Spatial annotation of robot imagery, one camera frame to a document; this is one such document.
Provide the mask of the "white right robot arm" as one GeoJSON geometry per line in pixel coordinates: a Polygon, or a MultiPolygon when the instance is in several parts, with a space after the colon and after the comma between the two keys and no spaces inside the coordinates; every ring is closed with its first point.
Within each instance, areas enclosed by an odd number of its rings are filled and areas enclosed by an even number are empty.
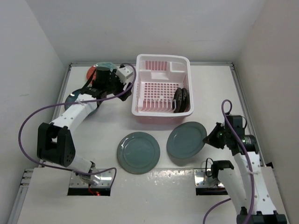
{"type": "Polygon", "coordinates": [[[237,213],[238,224],[285,224],[286,216],[278,213],[262,174],[259,147],[253,135],[245,134],[241,115],[225,114],[223,124],[216,123],[203,139],[215,148],[227,147],[238,166],[240,177],[231,161],[214,161],[213,179],[222,183],[237,213]]]}

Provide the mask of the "grey-green plate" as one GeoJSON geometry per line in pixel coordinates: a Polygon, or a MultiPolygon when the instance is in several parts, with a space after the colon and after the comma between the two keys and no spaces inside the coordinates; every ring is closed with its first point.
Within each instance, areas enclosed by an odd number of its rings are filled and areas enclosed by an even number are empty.
{"type": "Polygon", "coordinates": [[[134,132],[125,136],[117,147],[117,160],[120,166],[135,175],[151,171],[160,158],[157,140],[145,132],[134,132]]]}
{"type": "Polygon", "coordinates": [[[169,135],[167,153],[177,159],[189,159],[203,149],[206,128],[199,122],[186,122],[177,126],[169,135]]]}

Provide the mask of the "dark teal speckled plate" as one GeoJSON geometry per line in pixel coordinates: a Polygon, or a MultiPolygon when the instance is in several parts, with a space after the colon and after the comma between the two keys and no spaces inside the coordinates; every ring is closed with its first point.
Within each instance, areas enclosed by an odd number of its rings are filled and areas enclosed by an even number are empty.
{"type": "MultiPolygon", "coordinates": [[[[78,98],[79,94],[80,94],[80,89],[77,89],[77,90],[73,91],[72,93],[70,93],[68,95],[68,97],[65,100],[65,103],[75,102],[76,99],[78,98]]],[[[97,112],[97,110],[98,110],[98,107],[95,110],[93,110],[92,112],[90,112],[88,114],[88,117],[92,116],[93,114],[95,114],[97,112]]]]}

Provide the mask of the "black small plate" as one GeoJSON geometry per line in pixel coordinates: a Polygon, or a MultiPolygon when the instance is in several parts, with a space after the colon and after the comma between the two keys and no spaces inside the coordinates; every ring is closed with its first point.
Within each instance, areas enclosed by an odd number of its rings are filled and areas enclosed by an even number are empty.
{"type": "Polygon", "coordinates": [[[178,87],[174,93],[172,109],[174,113],[185,112],[190,101],[190,94],[186,88],[178,87]]]}

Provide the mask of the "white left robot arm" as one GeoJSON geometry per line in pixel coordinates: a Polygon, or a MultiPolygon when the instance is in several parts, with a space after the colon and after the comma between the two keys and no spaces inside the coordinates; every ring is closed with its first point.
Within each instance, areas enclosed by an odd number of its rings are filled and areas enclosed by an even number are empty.
{"type": "Polygon", "coordinates": [[[125,101],[134,84],[128,82],[131,77],[136,78],[136,70],[130,64],[122,64],[113,70],[96,67],[77,98],[66,102],[68,109],[60,117],[38,127],[37,157],[71,170],[89,186],[95,185],[100,174],[96,173],[94,162],[76,152],[72,133],[85,118],[98,110],[108,95],[125,101]]]}

